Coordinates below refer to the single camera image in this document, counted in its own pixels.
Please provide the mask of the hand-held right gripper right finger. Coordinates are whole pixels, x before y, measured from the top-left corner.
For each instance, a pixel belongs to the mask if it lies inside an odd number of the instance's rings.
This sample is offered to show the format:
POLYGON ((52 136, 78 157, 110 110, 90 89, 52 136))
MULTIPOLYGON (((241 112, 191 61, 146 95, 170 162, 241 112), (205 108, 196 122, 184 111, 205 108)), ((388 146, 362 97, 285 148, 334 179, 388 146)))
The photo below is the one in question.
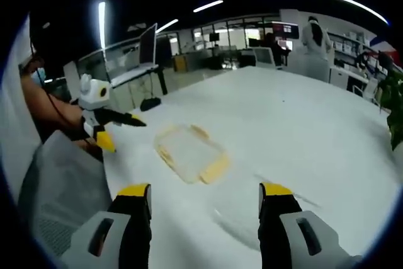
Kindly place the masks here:
POLYGON ((258 239, 263 268, 356 268, 362 257, 349 255, 337 232, 293 192, 274 183, 259 184, 258 239))

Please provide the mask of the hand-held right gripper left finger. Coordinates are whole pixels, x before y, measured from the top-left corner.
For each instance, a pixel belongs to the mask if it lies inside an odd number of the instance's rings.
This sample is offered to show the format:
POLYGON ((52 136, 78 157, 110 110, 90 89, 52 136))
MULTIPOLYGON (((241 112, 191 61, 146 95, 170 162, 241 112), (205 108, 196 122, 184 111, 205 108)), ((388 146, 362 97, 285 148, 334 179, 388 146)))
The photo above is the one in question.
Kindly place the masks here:
POLYGON ((148 268, 151 218, 151 185, 130 185, 72 235, 61 260, 67 268, 148 268))

